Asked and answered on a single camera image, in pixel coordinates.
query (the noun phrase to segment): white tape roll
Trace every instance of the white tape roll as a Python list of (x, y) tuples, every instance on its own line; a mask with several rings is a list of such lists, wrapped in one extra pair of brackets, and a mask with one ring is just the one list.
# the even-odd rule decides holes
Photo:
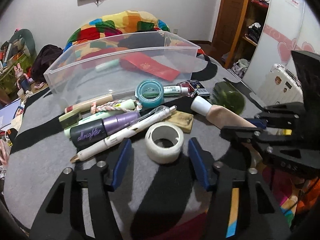
[[(155, 144), (156, 140), (167, 139), (173, 143), (172, 147), (163, 148)], [(149, 158), (156, 163), (174, 162), (181, 151), (184, 135), (182, 130), (170, 122), (159, 122), (150, 126), (145, 141)]]

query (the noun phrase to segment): black and purple bottle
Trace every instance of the black and purple bottle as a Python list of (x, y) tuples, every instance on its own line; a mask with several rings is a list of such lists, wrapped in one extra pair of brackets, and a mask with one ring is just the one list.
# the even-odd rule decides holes
[(70, 137), (77, 148), (84, 148), (128, 127), (132, 121), (139, 117), (139, 112), (131, 111), (94, 120), (72, 127)]

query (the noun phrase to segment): barcode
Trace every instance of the barcode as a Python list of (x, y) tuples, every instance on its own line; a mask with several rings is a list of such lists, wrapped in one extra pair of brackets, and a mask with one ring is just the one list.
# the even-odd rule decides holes
[(209, 94), (209, 92), (204, 89), (204, 88), (199, 88), (198, 91), (197, 91), (198, 95), (201, 95), (201, 94)]

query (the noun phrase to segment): red tip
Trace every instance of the red tip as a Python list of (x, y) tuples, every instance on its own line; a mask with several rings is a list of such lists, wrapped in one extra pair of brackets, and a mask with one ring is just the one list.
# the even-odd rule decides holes
[(73, 106), (68, 106), (67, 108), (64, 109), (64, 113), (69, 113), (73, 110)]

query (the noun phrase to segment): white suitcase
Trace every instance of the white suitcase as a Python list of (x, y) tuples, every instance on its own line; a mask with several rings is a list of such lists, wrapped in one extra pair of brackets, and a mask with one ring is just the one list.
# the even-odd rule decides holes
[(297, 78), (294, 79), (283, 65), (274, 64), (257, 95), (267, 106), (290, 102), (303, 103), (300, 82)]

